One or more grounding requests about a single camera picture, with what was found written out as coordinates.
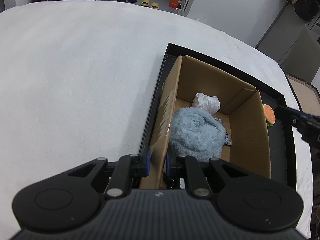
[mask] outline white tablecloth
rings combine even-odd
[[[18,190],[96,157],[136,153],[168,43],[217,58],[297,102],[278,64],[245,43],[172,13],[110,1],[40,2],[0,14],[0,239],[19,226]],[[297,229],[310,236],[308,145],[293,129]]]

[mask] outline ribbed gray panel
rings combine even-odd
[[[78,229],[50,235],[23,230],[13,239],[301,240],[304,238],[294,229],[274,234],[260,234],[236,228],[223,220],[209,201],[194,199],[185,190],[132,190],[126,198],[108,201],[97,217]]]

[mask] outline hamburger toy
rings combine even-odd
[[[276,117],[272,108],[268,105],[263,105],[263,110],[264,110],[264,116],[267,121],[267,126],[273,126],[273,124],[276,122]]]

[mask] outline yellow slipper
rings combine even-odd
[[[141,2],[141,6],[149,7],[149,0],[143,0],[143,1]]]
[[[151,8],[153,8],[153,9],[159,9],[159,5],[156,3],[156,2],[153,2],[152,4],[151,4]]]

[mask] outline cardboard box flap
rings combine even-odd
[[[241,79],[198,59],[189,56],[182,59],[177,91],[177,98],[181,100],[192,102],[196,93],[204,93],[217,96],[223,109],[244,88],[256,90]]]
[[[230,162],[271,177],[269,137],[259,91],[229,115],[232,135]]]
[[[156,124],[150,142],[151,164],[149,176],[141,178],[139,188],[159,188],[164,159],[168,148],[170,122],[174,111],[182,57],[179,56],[164,82]]]
[[[227,104],[223,109],[220,109],[219,112],[223,114],[231,114],[236,110],[244,101],[250,98],[256,90],[244,88],[239,94],[237,94],[229,104]]]

